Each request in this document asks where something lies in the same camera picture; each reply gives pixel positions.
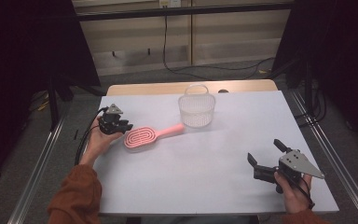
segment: pink hairbrush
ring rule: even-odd
[[[156,139],[162,135],[170,133],[181,133],[185,129],[185,126],[182,123],[178,123],[170,128],[156,131],[149,127],[142,127],[134,129],[127,132],[126,139],[124,140],[124,145],[127,148],[142,147],[153,143]]]

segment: clear plastic container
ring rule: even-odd
[[[204,88],[206,92],[188,93],[190,89],[199,87]],[[211,123],[216,100],[205,85],[196,83],[186,88],[178,104],[182,122],[188,127],[201,128]]]

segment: metal frame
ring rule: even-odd
[[[298,91],[291,91],[291,93],[292,93],[292,97],[295,99],[295,102],[299,110],[302,113],[306,113],[307,108],[304,106],[305,101],[302,98],[301,94]],[[348,169],[345,167],[341,158],[336,153],[336,150],[331,145],[327,136],[324,134],[324,131],[322,130],[319,123],[315,122],[315,119],[311,116],[306,116],[306,120],[307,122],[312,123],[310,125],[310,129],[312,130],[313,134],[318,140],[321,148],[324,151],[325,156],[330,161],[331,165],[336,171],[337,176],[341,180],[342,185],[344,186],[345,190],[348,192],[349,196],[351,197],[354,205],[358,209],[358,185],[352,178]]]
[[[71,102],[63,104],[62,116],[58,121],[57,125],[55,126],[55,129],[50,132],[48,140],[39,157],[39,160],[37,161],[36,166],[34,167],[34,170],[31,174],[31,177],[29,178],[24,191],[22,192],[19,200],[17,201],[16,207],[14,208],[7,224],[21,224],[24,221],[31,202],[33,201],[34,196],[36,194],[39,182],[42,178],[43,173],[45,172],[45,168],[48,164],[48,158],[50,157],[50,154],[54,149],[55,143],[58,140],[63,122],[69,113],[70,106]]]
[[[32,22],[65,22],[65,21],[104,21],[130,18],[147,18],[163,16],[183,16],[197,14],[246,12],[246,11],[271,11],[291,9],[295,2],[280,2],[266,4],[245,4],[216,7],[170,7],[153,8],[118,12],[78,13],[76,16],[54,16],[32,19]]]

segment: person's hand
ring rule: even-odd
[[[289,182],[287,182],[286,178],[283,175],[280,175],[278,172],[274,174],[275,180],[282,187],[283,197],[284,197],[284,206],[286,208],[286,212],[289,214],[295,214],[298,212],[302,212],[309,208],[310,202],[307,197],[301,193],[301,191],[295,187],[291,187]],[[311,175],[304,175],[303,179],[307,183],[310,188],[310,181],[312,180]],[[304,181],[300,180],[298,185],[307,193],[308,188]]]
[[[109,148],[110,143],[123,135],[123,133],[102,133],[98,126],[98,119],[92,122],[89,142],[79,164],[86,164],[92,167],[97,158]]]

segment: orange sleeve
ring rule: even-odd
[[[48,223],[100,223],[102,186],[88,165],[77,165],[48,206]]]
[[[311,210],[307,209],[305,211],[284,215],[282,216],[283,224],[328,224],[326,222],[316,216]]]

